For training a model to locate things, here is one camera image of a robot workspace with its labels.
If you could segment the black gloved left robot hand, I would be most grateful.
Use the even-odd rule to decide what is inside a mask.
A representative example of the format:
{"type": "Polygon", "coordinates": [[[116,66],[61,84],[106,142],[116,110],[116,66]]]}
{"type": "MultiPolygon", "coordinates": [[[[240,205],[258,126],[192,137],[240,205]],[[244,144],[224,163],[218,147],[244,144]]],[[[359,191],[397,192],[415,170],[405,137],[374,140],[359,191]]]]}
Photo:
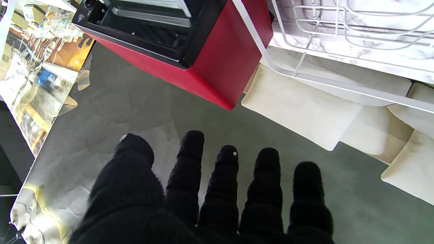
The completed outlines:
{"type": "Polygon", "coordinates": [[[290,224],[283,231],[278,151],[263,148],[254,165],[247,201],[237,207],[238,152],[217,154],[200,207],[198,192],[204,134],[188,131],[163,189],[152,171],[154,153],[141,136],[126,134],[102,168],[88,209],[70,244],[333,244],[333,219],[314,162],[294,170],[290,224]]]}

